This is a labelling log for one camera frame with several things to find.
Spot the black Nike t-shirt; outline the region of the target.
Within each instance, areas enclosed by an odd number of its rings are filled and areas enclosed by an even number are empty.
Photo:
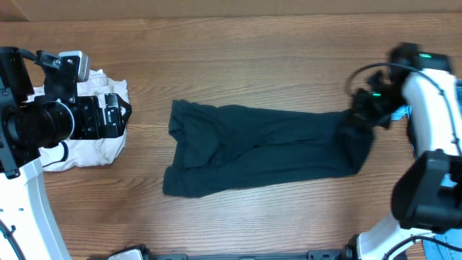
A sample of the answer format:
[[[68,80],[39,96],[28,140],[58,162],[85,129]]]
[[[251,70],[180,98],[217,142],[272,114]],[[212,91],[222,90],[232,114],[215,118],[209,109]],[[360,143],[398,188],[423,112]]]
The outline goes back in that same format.
[[[200,198],[248,189],[357,174],[374,142],[371,128],[348,113],[303,113],[214,107],[173,101],[169,135],[177,142],[162,192]]]

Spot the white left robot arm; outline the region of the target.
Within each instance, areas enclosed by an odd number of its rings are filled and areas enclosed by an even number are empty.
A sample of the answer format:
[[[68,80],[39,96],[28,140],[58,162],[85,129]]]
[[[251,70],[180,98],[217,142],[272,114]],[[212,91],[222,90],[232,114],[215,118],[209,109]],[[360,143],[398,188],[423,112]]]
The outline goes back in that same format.
[[[67,139],[123,135],[131,106],[116,93],[81,96],[90,76],[82,51],[1,48],[1,258],[70,259],[43,177],[39,150]]]

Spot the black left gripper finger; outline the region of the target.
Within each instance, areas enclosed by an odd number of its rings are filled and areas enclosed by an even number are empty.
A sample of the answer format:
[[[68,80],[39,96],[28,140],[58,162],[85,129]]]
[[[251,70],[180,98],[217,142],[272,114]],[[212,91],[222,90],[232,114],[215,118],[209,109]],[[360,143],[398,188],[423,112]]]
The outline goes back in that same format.
[[[123,135],[125,129],[126,129],[126,124],[128,123],[128,120],[132,114],[132,110],[125,110],[124,112],[120,111],[118,113],[118,135],[121,136]]]
[[[126,112],[131,112],[131,105],[116,93],[105,94],[105,107],[119,109],[123,108]]]

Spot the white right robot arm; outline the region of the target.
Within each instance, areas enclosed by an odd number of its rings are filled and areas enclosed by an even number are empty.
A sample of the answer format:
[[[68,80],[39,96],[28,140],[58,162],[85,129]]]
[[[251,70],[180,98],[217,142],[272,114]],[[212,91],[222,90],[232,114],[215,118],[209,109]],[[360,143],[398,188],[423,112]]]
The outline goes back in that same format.
[[[450,58],[401,43],[384,66],[389,81],[377,72],[368,80],[370,90],[352,95],[346,125],[387,128],[392,114],[407,105],[416,160],[393,188],[391,213],[342,251],[326,253],[330,259],[404,259],[405,250],[420,241],[461,250],[435,237],[461,228],[460,82]]]

